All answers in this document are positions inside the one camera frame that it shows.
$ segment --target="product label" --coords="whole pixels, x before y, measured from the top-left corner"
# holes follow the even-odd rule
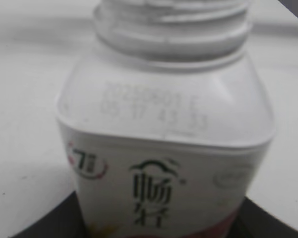
[[[197,152],[61,129],[93,238],[224,238],[265,150]]]

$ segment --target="yogurt bottle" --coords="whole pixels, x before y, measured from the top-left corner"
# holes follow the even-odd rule
[[[104,0],[57,100],[92,238],[224,238],[274,135],[247,0]]]

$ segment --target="brand logo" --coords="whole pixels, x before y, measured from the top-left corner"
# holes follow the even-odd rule
[[[67,146],[68,161],[74,171],[85,179],[102,179],[109,166],[104,159],[91,153],[74,147],[72,142]]]
[[[146,160],[130,167],[130,171],[135,172],[133,177],[135,225],[158,229],[165,227],[174,183],[179,181],[176,171],[179,168],[180,165],[173,159]]]

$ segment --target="bottle neck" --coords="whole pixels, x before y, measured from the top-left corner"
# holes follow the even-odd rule
[[[245,42],[249,0],[103,0],[98,37],[128,55],[159,61],[209,61]]]

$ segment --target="white table surface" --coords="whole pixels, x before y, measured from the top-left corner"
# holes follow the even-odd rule
[[[72,191],[54,98],[93,41],[96,0],[0,0],[0,238],[42,218]],[[248,196],[298,230],[298,19],[257,0],[249,52],[279,132]]]

